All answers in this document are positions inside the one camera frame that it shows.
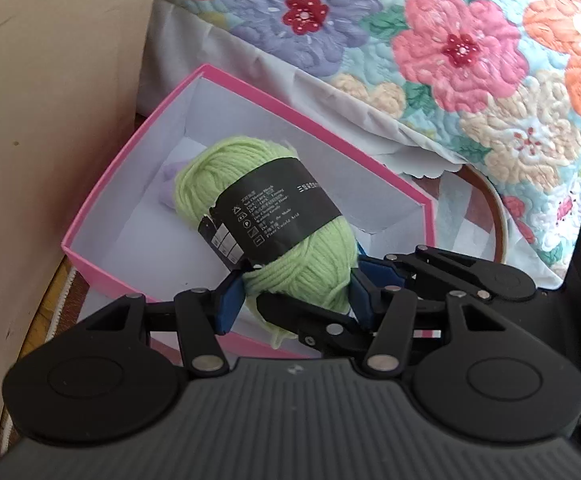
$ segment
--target purple flower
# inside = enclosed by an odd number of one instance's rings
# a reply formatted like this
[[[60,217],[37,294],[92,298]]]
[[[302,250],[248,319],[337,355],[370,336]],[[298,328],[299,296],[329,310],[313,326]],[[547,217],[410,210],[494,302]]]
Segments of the purple flower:
[[[318,77],[337,72],[344,48],[366,43],[359,21],[381,10],[377,0],[221,1],[243,20],[232,34]],[[325,18],[311,13],[314,4]]]

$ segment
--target cream flower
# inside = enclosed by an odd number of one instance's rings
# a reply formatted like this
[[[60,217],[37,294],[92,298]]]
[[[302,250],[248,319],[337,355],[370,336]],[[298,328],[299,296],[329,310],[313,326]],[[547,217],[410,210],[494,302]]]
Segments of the cream flower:
[[[395,83],[378,84],[369,94],[364,83],[351,74],[338,74],[331,80],[331,85],[347,94],[364,101],[381,110],[394,119],[398,119],[407,107],[407,97],[402,88]]]
[[[570,101],[563,77],[538,70],[507,98],[488,97],[477,113],[460,112],[459,124],[473,140],[492,148],[484,163],[501,182],[524,180],[544,192],[558,186],[560,166],[581,152],[581,132],[568,120]]]
[[[364,83],[350,74],[337,74],[331,80],[331,85],[342,92],[352,95],[356,99],[364,102],[368,101],[369,93]]]
[[[407,107],[407,96],[401,86],[395,83],[384,82],[378,84],[371,92],[369,105],[398,119]]]

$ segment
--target red flower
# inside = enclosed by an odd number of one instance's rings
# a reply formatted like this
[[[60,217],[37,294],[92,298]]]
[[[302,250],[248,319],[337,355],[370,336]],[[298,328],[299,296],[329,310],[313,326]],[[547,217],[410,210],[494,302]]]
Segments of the red flower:
[[[526,209],[526,205],[516,196],[503,196],[502,202],[504,206],[508,209],[509,213],[513,217],[513,221],[517,228],[520,230],[520,234],[526,238],[526,241],[530,244],[535,243],[535,235],[528,225],[520,220]]]
[[[442,54],[447,56],[453,66],[470,65],[477,59],[477,55],[481,49],[475,40],[471,38],[470,34],[449,34],[446,39],[446,47],[442,50]]]
[[[282,22],[290,25],[298,36],[317,32],[327,18],[328,6],[321,0],[286,0],[286,6],[290,10],[284,14]]]

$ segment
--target floral quilt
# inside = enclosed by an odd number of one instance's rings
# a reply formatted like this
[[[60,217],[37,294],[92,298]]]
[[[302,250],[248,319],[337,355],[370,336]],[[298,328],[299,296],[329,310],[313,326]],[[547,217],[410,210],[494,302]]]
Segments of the floral quilt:
[[[555,272],[581,224],[581,0],[169,0],[461,154]]]

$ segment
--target black paper band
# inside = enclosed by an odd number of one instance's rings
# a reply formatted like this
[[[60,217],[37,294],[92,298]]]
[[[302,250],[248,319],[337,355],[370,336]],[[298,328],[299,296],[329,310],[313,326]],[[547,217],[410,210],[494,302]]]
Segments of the black paper band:
[[[297,158],[277,158],[226,188],[198,230],[235,269],[269,264],[340,215]]]

